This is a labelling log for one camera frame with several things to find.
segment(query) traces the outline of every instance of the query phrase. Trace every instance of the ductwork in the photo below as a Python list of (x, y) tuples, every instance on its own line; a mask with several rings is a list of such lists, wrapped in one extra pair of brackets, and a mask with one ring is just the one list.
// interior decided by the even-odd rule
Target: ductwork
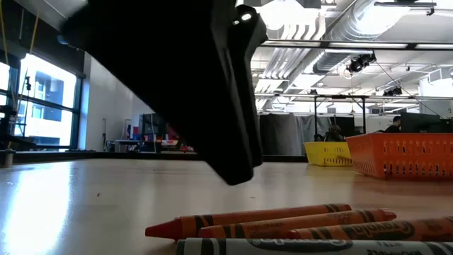
[[(386, 32), (409, 11), (408, 7), (374, 6), (377, 0), (357, 0), (354, 6), (339, 20), (333, 29), (326, 34), (325, 40), (333, 41), (373, 41)], [(348, 60), (348, 53), (332, 53), (325, 50), (312, 50), (304, 61), (290, 75), (289, 84), (293, 84), (301, 73), (327, 74), (339, 64)], [(309, 81), (298, 79), (303, 87), (310, 87), (323, 75), (314, 81), (313, 75)]]

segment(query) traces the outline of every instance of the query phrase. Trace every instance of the window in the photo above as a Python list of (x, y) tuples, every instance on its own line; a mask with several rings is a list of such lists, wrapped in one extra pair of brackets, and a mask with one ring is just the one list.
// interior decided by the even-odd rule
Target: window
[(81, 80), (34, 55), (21, 60), (20, 73), (22, 100), (14, 135), (29, 137), (42, 148), (76, 147)]

